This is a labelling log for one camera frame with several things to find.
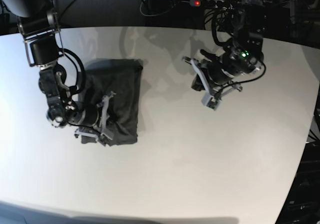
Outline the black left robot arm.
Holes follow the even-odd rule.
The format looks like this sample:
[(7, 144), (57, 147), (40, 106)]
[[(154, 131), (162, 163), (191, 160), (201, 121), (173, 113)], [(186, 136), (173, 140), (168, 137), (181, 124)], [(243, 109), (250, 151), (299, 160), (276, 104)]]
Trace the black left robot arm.
[(242, 74), (261, 68), (266, 10), (272, 0), (228, 0), (211, 19), (214, 43), (224, 52), (220, 56), (201, 50), (205, 59), (198, 64), (210, 88), (224, 87)]

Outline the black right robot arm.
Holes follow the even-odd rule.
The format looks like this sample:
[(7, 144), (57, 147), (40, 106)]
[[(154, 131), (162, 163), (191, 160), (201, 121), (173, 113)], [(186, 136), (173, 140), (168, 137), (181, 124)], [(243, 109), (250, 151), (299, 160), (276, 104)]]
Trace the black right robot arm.
[[(18, 30), (23, 37), (27, 61), (39, 67), (38, 85), (46, 97), (47, 119), (55, 127), (66, 125), (90, 128), (97, 126), (100, 114), (95, 106), (84, 106), (73, 100), (86, 85), (86, 72), (80, 58), (71, 50), (58, 45), (56, 35), (60, 26), (54, 5), (50, 0), (2, 0), (18, 18)], [(65, 84), (67, 72), (58, 59), (72, 56), (81, 82)]]

